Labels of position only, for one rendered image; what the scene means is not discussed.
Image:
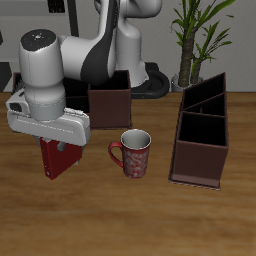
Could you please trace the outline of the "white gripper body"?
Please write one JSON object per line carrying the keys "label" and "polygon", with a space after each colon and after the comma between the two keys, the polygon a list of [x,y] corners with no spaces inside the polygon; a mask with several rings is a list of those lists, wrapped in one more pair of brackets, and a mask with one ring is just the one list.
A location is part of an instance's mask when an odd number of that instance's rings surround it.
{"label": "white gripper body", "polygon": [[86,145],[91,137],[90,117],[83,111],[65,108],[54,121],[37,121],[24,114],[7,111],[9,127],[16,132],[61,141],[77,146]]}

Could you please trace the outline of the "red book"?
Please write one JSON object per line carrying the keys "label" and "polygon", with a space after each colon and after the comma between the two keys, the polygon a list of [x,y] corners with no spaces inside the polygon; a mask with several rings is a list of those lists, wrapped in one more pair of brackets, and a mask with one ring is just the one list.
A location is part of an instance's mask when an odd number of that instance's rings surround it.
{"label": "red book", "polygon": [[40,137],[45,175],[54,180],[81,157],[81,146],[66,143],[64,151],[57,150],[59,141]]}

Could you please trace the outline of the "dark brown desk caddy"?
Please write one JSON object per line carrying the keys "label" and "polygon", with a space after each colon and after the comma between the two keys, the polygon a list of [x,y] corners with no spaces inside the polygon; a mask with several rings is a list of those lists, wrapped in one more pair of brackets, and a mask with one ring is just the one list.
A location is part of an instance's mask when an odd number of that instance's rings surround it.
{"label": "dark brown desk caddy", "polygon": [[101,86],[63,78],[66,107],[83,111],[90,117],[90,128],[125,129],[132,127],[131,86],[127,70],[114,72]]}
{"label": "dark brown desk caddy", "polygon": [[228,151],[223,72],[183,91],[168,181],[219,190]]}

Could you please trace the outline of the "red patterned mug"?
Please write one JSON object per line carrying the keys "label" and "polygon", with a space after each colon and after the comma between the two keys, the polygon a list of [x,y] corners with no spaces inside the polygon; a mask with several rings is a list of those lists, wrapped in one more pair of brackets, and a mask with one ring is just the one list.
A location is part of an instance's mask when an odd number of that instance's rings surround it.
{"label": "red patterned mug", "polygon": [[[150,145],[151,136],[146,131],[131,129],[121,135],[119,142],[110,143],[108,153],[127,177],[139,179],[146,174]],[[121,150],[121,160],[112,153],[113,148]]]}

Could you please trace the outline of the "green pot plant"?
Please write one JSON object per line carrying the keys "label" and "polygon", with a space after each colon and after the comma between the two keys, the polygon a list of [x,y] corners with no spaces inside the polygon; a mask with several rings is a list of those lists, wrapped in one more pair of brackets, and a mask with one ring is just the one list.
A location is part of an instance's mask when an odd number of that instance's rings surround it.
{"label": "green pot plant", "polygon": [[202,0],[182,0],[182,12],[174,9],[178,19],[172,22],[172,26],[177,24],[180,28],[180,32],[175,31],[175,34],[179,39],[177,44],[182,49],[179,73],[175,74],[171,80],[174,92],[182,92],[200,82],[202,63],[206,60],[214,60],[212,53],[215,50],[231,44],[231,41],[225,41],[229,28],[214,38],[219,21],[209,27],[205,27],[205,24],[235,0],[223,0],[220,3],[213,0],[205,10],[200,8],[201,2]]}

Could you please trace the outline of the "flat black base plate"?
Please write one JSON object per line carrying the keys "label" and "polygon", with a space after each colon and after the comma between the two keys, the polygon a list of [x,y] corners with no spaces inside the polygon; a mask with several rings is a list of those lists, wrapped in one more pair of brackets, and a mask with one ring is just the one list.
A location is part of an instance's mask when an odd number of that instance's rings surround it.
{"label": "flat black base plate", "polygon": [[164,97],[170,89],[170,82],[156,63],[145,63],[146,73],[149,79],[140,86],[131,89],[132,99],[158,99]]}

